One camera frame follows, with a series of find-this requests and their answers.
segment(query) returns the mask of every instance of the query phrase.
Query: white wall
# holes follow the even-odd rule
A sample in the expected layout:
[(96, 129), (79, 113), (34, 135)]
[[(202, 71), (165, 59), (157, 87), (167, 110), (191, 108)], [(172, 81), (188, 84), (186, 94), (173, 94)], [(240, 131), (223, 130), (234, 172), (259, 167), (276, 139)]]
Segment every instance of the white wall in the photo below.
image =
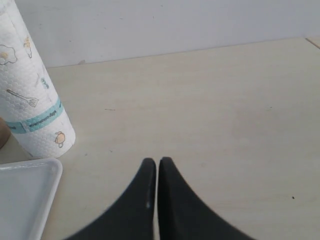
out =
[(320, 0), (16, 0), (47, 67), (320, 35)]

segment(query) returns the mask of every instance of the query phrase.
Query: black object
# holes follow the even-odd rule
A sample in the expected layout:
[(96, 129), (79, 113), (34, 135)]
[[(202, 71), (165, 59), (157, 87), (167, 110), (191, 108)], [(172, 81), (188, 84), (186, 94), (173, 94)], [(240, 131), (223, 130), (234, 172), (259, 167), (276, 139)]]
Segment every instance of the black object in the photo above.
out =
[(67, 240), (153, 240), (155, 186), (156, 164), (146, 158), (119, 199)]
[(161, 240), (253, 240), (207, 207), (169, 157), (160, 161), (157, 204)]

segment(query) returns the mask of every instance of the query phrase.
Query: brown object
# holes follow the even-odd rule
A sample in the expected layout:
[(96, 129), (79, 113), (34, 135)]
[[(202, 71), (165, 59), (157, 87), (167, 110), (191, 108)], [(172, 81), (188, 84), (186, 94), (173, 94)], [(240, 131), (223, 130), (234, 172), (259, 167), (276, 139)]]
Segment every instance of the brown object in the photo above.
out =
[(10, 137), (10, 129), (5, 121), (0, 117), (0, 149), (6, 144)]

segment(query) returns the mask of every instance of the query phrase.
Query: paper towel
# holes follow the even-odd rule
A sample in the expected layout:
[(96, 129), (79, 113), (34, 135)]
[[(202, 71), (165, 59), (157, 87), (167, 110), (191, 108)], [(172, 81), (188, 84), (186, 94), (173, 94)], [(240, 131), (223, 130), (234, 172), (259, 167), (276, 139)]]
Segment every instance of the paper towel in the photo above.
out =
[(75, 131), (13, 0), (0, 0), (0, 116), (30, 158), (59, 157)]

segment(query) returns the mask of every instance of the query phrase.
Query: white tray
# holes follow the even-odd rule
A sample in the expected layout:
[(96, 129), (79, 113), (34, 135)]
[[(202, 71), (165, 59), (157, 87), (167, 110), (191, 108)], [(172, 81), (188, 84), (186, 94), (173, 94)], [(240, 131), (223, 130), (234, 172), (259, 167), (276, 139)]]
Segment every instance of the white tray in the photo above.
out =
[(62, 174), (54, 158), (0, 165), (0, 240), (39, 240)]

